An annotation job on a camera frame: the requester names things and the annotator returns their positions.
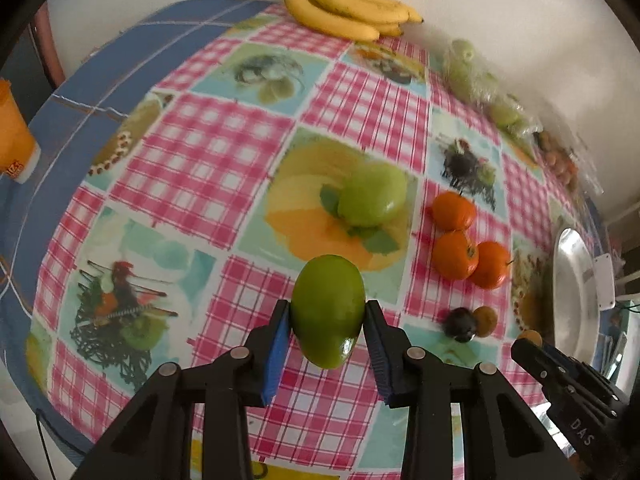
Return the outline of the green mango front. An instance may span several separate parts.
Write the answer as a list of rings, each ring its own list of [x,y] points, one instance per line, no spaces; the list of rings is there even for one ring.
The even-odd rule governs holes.
[[[365,303],[363,279],[349,260],[309,260],[291,298],[293,332],[306,359],[324,370],[342,366],[359,337]]]

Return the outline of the green mango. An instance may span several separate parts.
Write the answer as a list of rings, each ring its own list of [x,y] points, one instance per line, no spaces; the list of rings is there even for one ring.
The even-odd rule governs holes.
[[[373,228],[395,218],[405,205],[408,179],[386,162],[365,162],[345,181],[337,214],[349,226]]]
[[[363,279],[349,260],[309,260],[291,298],[293,332],[306,359],[324,370],[342,366],[359,337],[365,303]]]

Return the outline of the dark plum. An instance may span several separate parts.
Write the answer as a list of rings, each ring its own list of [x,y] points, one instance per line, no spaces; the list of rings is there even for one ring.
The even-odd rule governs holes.
[[[466,344],[476,336],[477,322],[469,309],[457,308],[449,312],[442,329],[447,337]]]

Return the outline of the mandarin with stem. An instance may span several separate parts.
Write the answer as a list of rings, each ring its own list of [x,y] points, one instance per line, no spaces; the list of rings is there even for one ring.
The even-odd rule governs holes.
[[[466,280],[476,270],[479,261],[477,246],[465,231],[446,232],[435,240],[432,265],[446,280]]]

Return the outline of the brown kiwi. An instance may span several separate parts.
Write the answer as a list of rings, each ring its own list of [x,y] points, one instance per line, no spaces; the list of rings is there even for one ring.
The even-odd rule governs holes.
[[[486,338],[490,336],[498,324],[497,312],[488,306],[481,306],[472,312],[476,323],[476,336],[478,338]]]
[[[518,335],[518,340],[528,340],[538,348],[541,348],[542,344],[544,343],[542,337],[540,336],[540,333],[538,333],[536,330],[523,330]]]

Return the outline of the green mango back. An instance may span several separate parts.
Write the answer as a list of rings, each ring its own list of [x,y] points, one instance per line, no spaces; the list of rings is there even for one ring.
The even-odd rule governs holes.
[[[405,205],[408,179],[386,162],[365,162],[345,181],[337,214],[349,226],[373,228],[395,218]]]

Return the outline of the large orange mandarin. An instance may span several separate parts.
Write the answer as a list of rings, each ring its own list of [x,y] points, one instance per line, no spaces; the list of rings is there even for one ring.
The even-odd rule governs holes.
[[[496,289],[509,276],[512,263],[509,249],[503,244],[488,240],[477,245],[478,263],[469,281],[482,289]]]

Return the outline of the small back mandarin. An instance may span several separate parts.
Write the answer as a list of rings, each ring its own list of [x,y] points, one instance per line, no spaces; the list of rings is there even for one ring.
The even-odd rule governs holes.
[[[476,219],[475,205],[461,194],[451,191],[437,195],[431,210],[435,226],[441,231],[465,231]]]

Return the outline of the large metal bowl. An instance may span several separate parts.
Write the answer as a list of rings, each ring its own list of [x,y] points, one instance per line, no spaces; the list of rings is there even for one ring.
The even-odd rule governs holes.
[[[555,348],[591,364],[600,334],[596,277],[585,241],[570,226],[556,234],[551,297]]]

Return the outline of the white power adapter box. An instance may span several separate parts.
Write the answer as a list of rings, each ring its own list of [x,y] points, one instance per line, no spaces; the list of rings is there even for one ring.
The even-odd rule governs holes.
[[[596,281],[598,307],[600,311],[610,310],[615,307],[615,278],[613,260],[607,252],[593,259],[593,274]]]

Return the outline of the checkered fruit print tablecloth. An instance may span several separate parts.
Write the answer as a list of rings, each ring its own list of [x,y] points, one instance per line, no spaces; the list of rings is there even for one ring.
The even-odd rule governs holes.
[[[113,40],[30,121],[41,148],[1,185],[1,351],[34,415],[86,448],[163,362],[203,364],[240,344],[304,264],[350,260],[388,319],[446,362],[495,363],[530,405],[541,388],[510,357],[540,330],[556,232],[587,234],[572,194],[459,101],[442,58],[398,38],[352,44],[262,1],[191,0]],[[337,214],[365,162],[408,179],[373,228]],[[496,289],[442,278],[431,206],[472,202],[468,237],[511,254]],[[451,310],[492,307],[466,344]]]

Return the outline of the clear tray of green plums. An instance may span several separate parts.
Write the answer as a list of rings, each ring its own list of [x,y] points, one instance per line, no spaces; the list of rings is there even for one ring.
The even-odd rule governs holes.
[[[534,158],[533,140],[544,128],[541,121],[488,70],[471,41],[450,41],[442,74],[448,90],[459,101],[485,116],[517,148]]]

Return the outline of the orange plastic cup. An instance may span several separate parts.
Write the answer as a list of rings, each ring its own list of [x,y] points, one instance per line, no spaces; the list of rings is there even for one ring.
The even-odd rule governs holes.
[[[41,148],[14,100],[9,81],[0,84],[0,164],[6,174],[24,184],[34,173]]]

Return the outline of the yellow banana bunch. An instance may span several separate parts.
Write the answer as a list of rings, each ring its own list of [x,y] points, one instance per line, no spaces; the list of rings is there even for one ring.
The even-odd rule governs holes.
[[[422,15],[398,0],[284,0],[292,18],[315,32],[350,41],[400,37],[403,24],[421,24]]]

